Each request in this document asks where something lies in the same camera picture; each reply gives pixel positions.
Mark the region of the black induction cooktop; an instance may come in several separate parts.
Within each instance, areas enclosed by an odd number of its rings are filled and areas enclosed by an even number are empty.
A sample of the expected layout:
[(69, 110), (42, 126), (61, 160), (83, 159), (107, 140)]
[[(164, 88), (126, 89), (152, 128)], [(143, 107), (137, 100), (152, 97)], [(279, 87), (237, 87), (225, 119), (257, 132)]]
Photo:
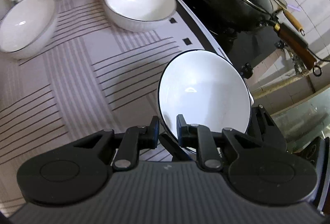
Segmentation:
[(270, 58), (269, 67), (277, 58), (280, 38), (271, 26), (251, 26), (244, 32), (223, 13), (213, 0), (176, 0), (177, 12), (195, 34), (205, 50), (228, 57), (235, 69), (249, 64), (256, 67)]

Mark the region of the striped table cloth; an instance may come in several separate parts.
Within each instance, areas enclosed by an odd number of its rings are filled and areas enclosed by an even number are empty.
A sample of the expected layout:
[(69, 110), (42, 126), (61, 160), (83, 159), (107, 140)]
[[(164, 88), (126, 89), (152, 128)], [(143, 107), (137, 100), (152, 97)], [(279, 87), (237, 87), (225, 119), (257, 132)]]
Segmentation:
[(190, 49), (223, 50), (183, 1), (164, 26), (132, 33), (103, 0), (56, 0), (58, 23), (29, 59), (1, 56), (1, 212), (24, 205), (16, 173), (29, 158), (100, 130), (146, 125), (166, 64)]

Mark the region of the white ribbed bowl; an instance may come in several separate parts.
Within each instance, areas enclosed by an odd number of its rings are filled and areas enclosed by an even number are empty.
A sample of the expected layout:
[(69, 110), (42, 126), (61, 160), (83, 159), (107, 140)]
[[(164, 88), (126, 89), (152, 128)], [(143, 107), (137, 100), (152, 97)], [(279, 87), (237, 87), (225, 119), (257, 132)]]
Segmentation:
[(231, 62), (206, 50), (188, 50), (172, 58), (157, 88), (158, 114), (167, 132), (177, 139), (176, 118), (221, 132), (248, 130), (250, 91)]
[(39, 53), (55, 33), (56, 0), (22, 0), (1, 22), (1, 53), (19, 60)]
[(176, 0), (103, 0), (108, 19), (131, 32), (160, 28), (176, 12)]

